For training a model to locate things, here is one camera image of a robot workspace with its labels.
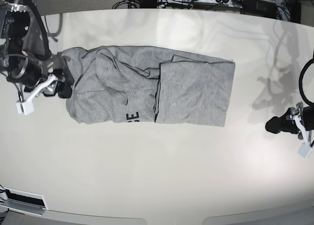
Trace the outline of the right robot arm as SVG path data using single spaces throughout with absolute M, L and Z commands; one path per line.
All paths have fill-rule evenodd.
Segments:
M 41 67 L 52 54 L 48 34 L 35 2 L 0 0 L 0 37 L 4 40 L 0 46 L 0 73 L 15 86 L 20 101 L 24 101 L 24 92 L 34 91 L 52 76 L 55 76 L 55 80 L 40 92 L 45 97 L 58 95 L 61 99 L 68 99 L 74 83 L 69 69 L 61 67 L 45 73 Z M 43 51 L 40 54 L 24 49 L 24 38 L 29 32 L 32 17 L 42 37 Z

